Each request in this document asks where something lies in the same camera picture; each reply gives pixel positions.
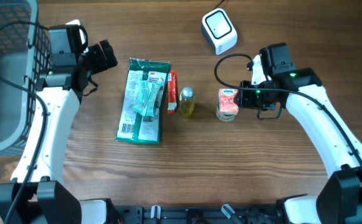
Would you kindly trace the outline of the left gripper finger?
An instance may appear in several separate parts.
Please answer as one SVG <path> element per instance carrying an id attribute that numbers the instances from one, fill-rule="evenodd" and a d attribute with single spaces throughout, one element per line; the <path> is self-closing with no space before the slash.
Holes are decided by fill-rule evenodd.
<path id="1" fill-rule="evenodd" d="M 107 58 L 100 44 L 88 47 L 87 58 L 93 70 L 93 74 L 97 74 L 108 70 Z"/>
<path id="2" fill-rule="evenodd" d="M 100 56 L 100 70 L 108 70 L 109 68 L 116 67 L 118 61 L 115 57 L 112 46 L 109 44 L 108 40 L 101 40 L 101 56 Z"/>

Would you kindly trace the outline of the orange Kleenex tissue pack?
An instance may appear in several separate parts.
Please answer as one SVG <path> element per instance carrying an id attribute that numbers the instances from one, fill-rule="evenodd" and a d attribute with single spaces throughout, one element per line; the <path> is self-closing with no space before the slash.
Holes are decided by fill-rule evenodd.
<path id="1" fill-rule="evenodd" d="M 222 88 L 219 90 L 219 112 L 223 115 L 236 115 L 239 107 L 235 103 L 238 90 L 233 88 Z"/>

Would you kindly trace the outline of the green lid round container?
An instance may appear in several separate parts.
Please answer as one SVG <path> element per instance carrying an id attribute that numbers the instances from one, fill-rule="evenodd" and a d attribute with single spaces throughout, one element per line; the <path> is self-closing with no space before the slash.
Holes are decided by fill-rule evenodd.
<path id="1" fill-rule="evenodd" d="M 216 108 L 216 116 L 219 120 L 224 122 L 230 122 L 236 118 L 236 114 L 222 114 L 219 110 L 219 106 Z"/>

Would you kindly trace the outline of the mint green wipes pack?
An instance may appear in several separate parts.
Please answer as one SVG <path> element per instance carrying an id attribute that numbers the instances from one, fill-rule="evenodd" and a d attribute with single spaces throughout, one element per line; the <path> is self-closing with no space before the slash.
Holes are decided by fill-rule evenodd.
<path id="1" fill-rule="evenodd" d="M 162 81 L 149 82 L 138 81 L 138 97 L 133 109 L 142 116 L 155 116 L 156 99 L 161 88 Z"/>

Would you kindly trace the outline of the green 3M gloves package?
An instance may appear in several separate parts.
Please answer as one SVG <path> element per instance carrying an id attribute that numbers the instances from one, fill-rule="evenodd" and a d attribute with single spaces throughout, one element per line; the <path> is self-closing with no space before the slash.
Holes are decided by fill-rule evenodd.
<path id="1" fill-rule="evenodd" d="M 158 144 L 160 142 L 161 104 L 166 92 L 170 68 L 171 64 L 169 62 L 157 62 L 138 58 L 130 59 L 123 108 L 116 135 L 117 140 L 135 144 Z M 148 80 L 149 82 L 162 81 L 156 99 L 154 117 L 142 116 L 133 109 L 138 97 L 139 80 Z"/>

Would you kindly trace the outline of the yellow liquid bottle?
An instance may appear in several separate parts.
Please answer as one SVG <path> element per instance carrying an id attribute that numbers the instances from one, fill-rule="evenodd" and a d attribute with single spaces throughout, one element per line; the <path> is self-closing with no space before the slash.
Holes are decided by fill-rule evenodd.
<path id="1" fill-rule="evenodd" d="M 187 86 L 184 87 L 179 96 L 179 109 L 182 116 L 190 118 L 195 107 L 194 90 Z"/>

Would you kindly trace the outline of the red stick sachet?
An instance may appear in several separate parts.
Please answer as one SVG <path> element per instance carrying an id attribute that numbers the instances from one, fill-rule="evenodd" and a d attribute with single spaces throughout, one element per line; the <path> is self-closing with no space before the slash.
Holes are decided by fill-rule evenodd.
<path id="1" fill-rule="evenodd" d="M 177 108 L 177 73 L 170 71 L 168 74 L 168 113 L 175 113 Z"/>

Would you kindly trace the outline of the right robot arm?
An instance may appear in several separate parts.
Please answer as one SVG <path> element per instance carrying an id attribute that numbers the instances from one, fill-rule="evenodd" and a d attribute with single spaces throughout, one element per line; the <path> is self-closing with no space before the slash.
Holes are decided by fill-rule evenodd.
<path id="1" fill-rule="evenodd" d="M 312 68 L 296 69 L 287 44 L 262 48 L 248 63 L 252 81 L 239 105 L 257 111 L 279 104 L 303 127 L 319 153 L 328 180 L 317 196 L 293 196 L 281 201 L 288 223 L 362 223 L 362 143 L 331 104 Z"/>

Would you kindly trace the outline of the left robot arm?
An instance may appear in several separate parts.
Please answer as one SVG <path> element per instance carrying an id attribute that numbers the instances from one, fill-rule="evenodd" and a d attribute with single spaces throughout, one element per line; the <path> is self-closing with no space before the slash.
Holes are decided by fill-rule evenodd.
<path id="1" fill-rule="evenodd" d="M 80 24 L 48 29 L 51 50 L 27 94 L 36 100 L 26 146 L 7 184 L 0 184 L 4 223 L 115 223 L 108 198 L 79 200 L 64 185 L 63 168 L 72 122 L 92 75 L 115 67 L 112 47 L 88 45 Z"/>

